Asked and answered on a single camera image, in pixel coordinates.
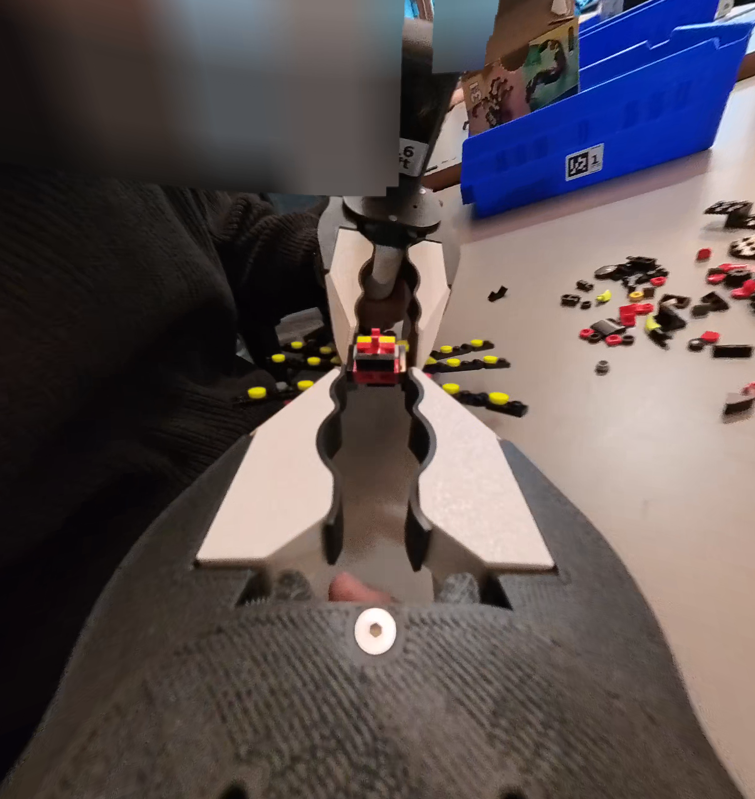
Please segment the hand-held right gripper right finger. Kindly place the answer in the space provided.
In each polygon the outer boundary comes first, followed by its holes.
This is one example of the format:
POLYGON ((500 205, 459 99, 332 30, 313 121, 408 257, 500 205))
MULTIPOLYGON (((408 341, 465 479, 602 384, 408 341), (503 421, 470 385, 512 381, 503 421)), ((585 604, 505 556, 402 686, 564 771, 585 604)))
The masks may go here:
POLYGON ((403 392, 416 459, 404 525, 413 570, 553 571, 499 437, 418 367, 403 392))

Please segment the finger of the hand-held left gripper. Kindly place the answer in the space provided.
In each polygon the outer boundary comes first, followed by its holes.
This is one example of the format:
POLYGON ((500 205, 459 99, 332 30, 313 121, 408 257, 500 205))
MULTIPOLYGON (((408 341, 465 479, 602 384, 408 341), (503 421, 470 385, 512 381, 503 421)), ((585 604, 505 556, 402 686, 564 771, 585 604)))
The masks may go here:
POLYGON ((356 228, 340 227, 333 237, 332 256, 324 277, 330 321, 342 374, 352 369, 353 348, 362 334, 364 281, 370 274, 375 247, 356 228))
POLYGON ((411 245, 405 256, 403 279, 408 287, 403 319, 403 336, 410 346, 407 364, 422 369, 432 354, 451 294, 443 245, 428 240, 411 245))

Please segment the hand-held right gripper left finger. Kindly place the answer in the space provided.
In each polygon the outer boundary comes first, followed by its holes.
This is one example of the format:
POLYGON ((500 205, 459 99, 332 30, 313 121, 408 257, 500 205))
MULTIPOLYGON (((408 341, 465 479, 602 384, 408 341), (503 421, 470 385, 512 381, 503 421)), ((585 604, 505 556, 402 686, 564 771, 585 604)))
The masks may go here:
POLYGON ((196 555, 207 567, 324 567, 343 548, 346 378, 328 372, 251 436, 196 555))

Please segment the lego model with black legs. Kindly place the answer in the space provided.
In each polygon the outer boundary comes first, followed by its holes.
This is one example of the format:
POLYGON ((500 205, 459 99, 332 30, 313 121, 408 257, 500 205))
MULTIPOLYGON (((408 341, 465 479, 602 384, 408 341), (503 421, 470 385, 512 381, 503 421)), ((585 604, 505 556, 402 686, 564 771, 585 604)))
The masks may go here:
MULTIPOLYGON (((491 354, 494 347, 490 340, 481 338, 461 345, 441 345, 423 362, 422 373, 432 377, 510 368, 506 358, 491 354)), ((315 384, 315 380, 303 378, 304 374, 312 373, 336 372, 354 387, 398 387, 410 370, 410 350, 408 340, 377 328, 367 335, 357 335, 345 357, 333 345, 320 344, 310 337, 292 340, 267 359, 274 388, 249 387, 233 402, 240 407, 263 405, 267 401, 288 404, 315 384)))

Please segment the person's left forearm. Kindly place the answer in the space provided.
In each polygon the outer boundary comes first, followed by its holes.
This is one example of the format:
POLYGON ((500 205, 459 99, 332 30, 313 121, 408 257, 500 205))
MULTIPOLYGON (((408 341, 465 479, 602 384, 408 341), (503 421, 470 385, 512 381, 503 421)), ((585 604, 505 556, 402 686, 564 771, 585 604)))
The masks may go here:
POLYGON ((238 333, 253 363, 280 350, 283 317, 315 308, 329 321, 318 224, 329 201, 279 213, 264 196, 238 194, 218 218, 213 240, 229 281, 238 333))

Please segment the printed cardboard lego box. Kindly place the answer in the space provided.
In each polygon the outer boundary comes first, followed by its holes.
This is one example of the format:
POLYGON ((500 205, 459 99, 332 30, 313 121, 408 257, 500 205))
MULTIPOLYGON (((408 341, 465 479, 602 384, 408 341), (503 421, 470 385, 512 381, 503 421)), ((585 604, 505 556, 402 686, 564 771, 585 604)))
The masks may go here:
POLYGON ((500 1, 481 69, 460 80, 468 134, 482 134, 579 91, 573 1, 500 1))

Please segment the pile of loose lego pieces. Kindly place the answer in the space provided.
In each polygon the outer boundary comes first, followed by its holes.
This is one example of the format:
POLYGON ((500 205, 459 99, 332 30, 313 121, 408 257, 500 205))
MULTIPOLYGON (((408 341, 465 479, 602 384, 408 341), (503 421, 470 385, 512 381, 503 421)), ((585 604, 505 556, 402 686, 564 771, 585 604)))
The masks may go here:
POLYGON ((755 266, 615 249, 508 267, 473 387, 493 416, 591 439, 755 416, 755 266))

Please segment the rectangular black lego plate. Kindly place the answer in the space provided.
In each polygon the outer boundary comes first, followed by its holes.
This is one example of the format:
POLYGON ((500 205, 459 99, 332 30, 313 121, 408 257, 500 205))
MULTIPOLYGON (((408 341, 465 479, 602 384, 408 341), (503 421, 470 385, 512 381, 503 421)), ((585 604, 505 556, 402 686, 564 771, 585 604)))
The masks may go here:
POLYGON ((723 216, 724 227, 731 230, 755 231, 755 213, 751 201, 717 201, 707 207, 703 214, 723 216))

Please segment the person's right hand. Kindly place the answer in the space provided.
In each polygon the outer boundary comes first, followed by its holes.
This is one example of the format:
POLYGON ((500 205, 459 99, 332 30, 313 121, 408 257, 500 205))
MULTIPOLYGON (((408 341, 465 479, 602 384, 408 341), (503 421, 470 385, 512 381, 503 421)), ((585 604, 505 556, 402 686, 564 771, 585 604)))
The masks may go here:
POLYGON ((352 574, 337 574, 329 584, 328 600, 331 603, 352 603, 368 606, 390 605, 393 597, 375 587, 363 583, 352 574))

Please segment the blue plastic bin with tag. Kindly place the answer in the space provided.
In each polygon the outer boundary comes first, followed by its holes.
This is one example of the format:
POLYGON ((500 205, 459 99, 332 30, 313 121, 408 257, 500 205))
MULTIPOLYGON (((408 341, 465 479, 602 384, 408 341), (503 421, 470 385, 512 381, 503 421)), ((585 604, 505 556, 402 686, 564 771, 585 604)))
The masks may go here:
POLYGON ((477 218, 713 146, 755 20, 683 25, 580 71, 580 90, 463 143, 460 194, 477 218))

